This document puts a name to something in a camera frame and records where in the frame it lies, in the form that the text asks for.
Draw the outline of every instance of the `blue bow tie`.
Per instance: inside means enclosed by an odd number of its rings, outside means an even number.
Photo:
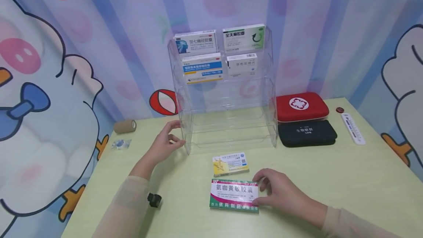
[[[44,90],[35,84],[24,83],[19,104],[14,107],[0,107],[0,141],[13,137],[28,113],[43,112],[49,107],[50,99]]]

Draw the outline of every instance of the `acrylic display rack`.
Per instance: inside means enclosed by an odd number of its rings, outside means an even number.
[[[216,34],[222,60],[222,34]],[[272,31],[265,31],[264,49],[231,53],[255,52],[258,56],[254,77],[228,79],[223,63],[224,80],[187,84],[175,41],[167,45],[176,93],[182,136],[188,154],[243,151],[275,147],[278,136],[276,119],[275,79],[272,76]]]

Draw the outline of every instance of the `sheer sleeve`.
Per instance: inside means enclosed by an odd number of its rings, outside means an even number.
[[[345,209],[328,207],[322,228],[327,238],[400,238]]]
[[[93,237],[137,237],[147,212],[148,180],[128,176],[101,218]]]

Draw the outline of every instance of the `cartoon duck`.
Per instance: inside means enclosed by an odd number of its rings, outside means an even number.
[[[418,159],[423,157],[423,136],[421,124],[423,115],[423,26],[412,26],[399,40],[395,56],[390,58],[382,69],[382,78],[387,88],[398,100],[395,120],[405,138],[396,143],[386,133],[382,138],[396,154],[410,166],[407,157],[415,152]]]
[[[18,217],[64,198],[65,221],[78,202],[81,179],[98,140],[93,111],[103,85],[90,63],[66,55],[57,30],[14,0],[0,0],[0,237]]]

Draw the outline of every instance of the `small black object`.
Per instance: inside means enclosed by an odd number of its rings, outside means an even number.
[[[284,123],[278,130],[286,147],[331,145],[338,136],[327,120]]]
[[[158,208],[162,201],[162,197],[158,194],[148,193],[147,200],[150,202],[150,207]]]

